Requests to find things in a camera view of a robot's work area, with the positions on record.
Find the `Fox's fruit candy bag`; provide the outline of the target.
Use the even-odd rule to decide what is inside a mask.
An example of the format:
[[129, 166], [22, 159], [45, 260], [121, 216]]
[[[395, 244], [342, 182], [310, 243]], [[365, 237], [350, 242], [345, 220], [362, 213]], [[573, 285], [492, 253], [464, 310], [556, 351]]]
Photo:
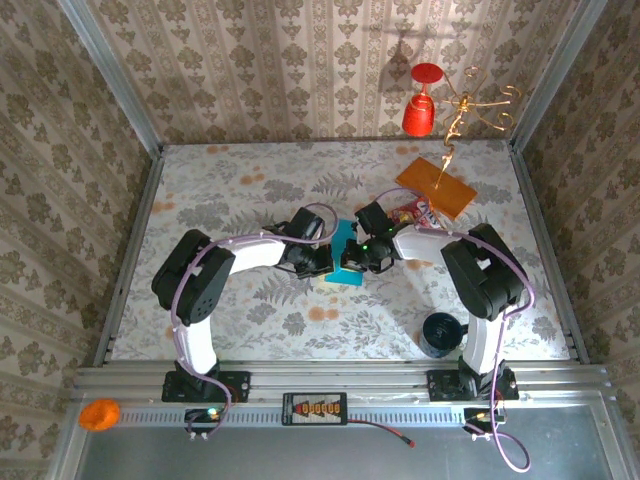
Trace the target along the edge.
[[412, 202], [390, 210], [389, 216], [394, 223], [412, 223], [420, 227], [433, 229], [442, 228], [432, 203], [425, 197], [419, 197]]

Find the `red wine glass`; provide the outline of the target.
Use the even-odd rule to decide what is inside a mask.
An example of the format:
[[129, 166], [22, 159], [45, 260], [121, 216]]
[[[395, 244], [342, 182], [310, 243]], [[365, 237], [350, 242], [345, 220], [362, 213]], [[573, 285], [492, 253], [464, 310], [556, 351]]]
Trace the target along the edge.
[[420, 63], [411, 69], [411, 78], [420, 85], [420, 90], [411, 96], [405, 108], [402, 128], [407, 135], [425, 137], [432, 132], [435, 104], [428, 88], [439, 82], [443, 76], [443, 70], [433, 63]]

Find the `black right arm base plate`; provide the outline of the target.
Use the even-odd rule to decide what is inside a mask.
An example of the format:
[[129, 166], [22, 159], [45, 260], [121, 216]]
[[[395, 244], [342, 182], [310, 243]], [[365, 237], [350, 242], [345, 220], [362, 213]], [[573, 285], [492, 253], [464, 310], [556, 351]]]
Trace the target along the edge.
[[[432, 402], [488, 400], [493, 373], [476, 375], [456, 369], [430, 370], [426, 373], [429, 399]], [[500, 366], [496, 375], [496, 400], [518, 400], [519, 390], [514, 372]]]

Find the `black power distribution board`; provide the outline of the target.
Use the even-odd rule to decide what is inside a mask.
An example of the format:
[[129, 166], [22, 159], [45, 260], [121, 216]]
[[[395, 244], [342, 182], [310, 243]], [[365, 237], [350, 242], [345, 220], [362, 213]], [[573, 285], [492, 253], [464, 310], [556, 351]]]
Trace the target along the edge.
[[285, 393], [283, 426], [343, 426], [348, 423], [347, 395], [329, 393]]

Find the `orange ball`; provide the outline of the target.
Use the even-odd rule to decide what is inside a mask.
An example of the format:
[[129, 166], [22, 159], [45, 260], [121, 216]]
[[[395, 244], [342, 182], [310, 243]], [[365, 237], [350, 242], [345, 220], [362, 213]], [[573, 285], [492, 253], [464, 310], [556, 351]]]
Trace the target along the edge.
[[81, 411], [78, 424], [91, 432], [106, 431], [119, 422], [120, 414], [120, 406], [115, 400], [96, 399]]

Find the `wooden rack base board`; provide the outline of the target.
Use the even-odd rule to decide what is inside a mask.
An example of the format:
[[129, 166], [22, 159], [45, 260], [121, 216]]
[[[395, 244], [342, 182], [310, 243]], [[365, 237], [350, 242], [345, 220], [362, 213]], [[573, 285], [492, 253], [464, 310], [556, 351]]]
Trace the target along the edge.
[[403, 170], [396, 177], [396, 183], [421, 192], [436, 210], [451, 220], [455, 220], [477, 196], [476, 190], [422, 157]]

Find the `aluminium frame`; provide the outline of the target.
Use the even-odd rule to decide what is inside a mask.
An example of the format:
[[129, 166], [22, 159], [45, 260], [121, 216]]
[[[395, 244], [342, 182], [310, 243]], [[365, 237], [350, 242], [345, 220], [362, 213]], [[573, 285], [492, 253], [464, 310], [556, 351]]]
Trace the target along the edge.
[[[176, 349], [171, 318], [151, 291], [183, 234], [258, 233], [304, 205], [327, 220], [360, 204], [404, 202], [396, 176], [441, 147], [401, 131], [419, 60], [465, 85], [482, 57], [479, 0], [61, 0], [65, 14], [157, 155], [113, 296], [99, 357], [79, 370], [72, 405], [111, 398], [122, 408], [166, 403]], [[360, 287], [259, 267], [232, 276], [211, 315], [222, 371], [248, 371], [247, 403], [281, 407], [285, 393], [342, 392], [350, 407], [488, 408], [491, 434], [461, 427], [392, 427], [348, 417], [343, 426], [230, 427], [191, 440], [185, 427], [77, 432], [55, 477], [78, 480], [640, 480], [606, 370], [569, 341], [560, 278], [538, 238], [524, 171], [504, 140], [458, 148], [471, 181], [509, 193], [473, 205], [447, 230], [498, 232], [535, 293], [499, 322], [502, 361], [488, 400], [432, 402], [426, 373], [470, 371], [467, 333], [449, 355], [420, 348], [425, 319], [448, 313], [469, 327], [447, 268], [409, 260]], [[518, 400], [496, 400], [499, 367]], [[496, 425], [494, 409], [507, 420]]]

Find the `dark blue mug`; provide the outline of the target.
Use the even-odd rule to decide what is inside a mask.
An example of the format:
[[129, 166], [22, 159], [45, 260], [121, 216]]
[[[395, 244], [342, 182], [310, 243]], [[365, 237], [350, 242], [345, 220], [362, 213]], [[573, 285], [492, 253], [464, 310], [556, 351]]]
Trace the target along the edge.
[[467, 333], [468, 326], [461, 324], [452, 315], [433, 313], [422, 325], [419, 346], [428, 357], [443, 358], [461, 345]]

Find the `small black controller box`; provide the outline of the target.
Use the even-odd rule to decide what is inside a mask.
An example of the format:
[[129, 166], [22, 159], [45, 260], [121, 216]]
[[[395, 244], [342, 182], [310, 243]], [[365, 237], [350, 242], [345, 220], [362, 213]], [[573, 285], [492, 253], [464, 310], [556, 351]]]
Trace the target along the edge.
[[[493, 432], [490, 411], [488, 408], [472, 408], [463, 409], [464, 425], [463, 429], [470, 434], [484, 435]], [[507, 420], [505, 409], [494, 409], [494, 420], [496, 425], [504, 424]]]
[[225, 413], [217, 407], [188, 409], [184, 414], [185, 430], [191, 436], [211, 435]]

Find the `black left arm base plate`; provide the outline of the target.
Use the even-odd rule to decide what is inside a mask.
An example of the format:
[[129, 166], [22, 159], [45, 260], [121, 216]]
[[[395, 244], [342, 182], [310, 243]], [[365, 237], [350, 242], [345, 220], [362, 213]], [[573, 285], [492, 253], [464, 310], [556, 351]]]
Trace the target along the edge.
[[[164, 377], [161, 399], [166, 403], [224, 403], [223, 390], [211, 382], [189, 374], [178, 362], [175, 369]], [[219, 364], [208, 373], [222, 383], [231, 395], [233, 403], [247, 403], [251, 388], [251, 373], [248, 371], [221, 371]]]

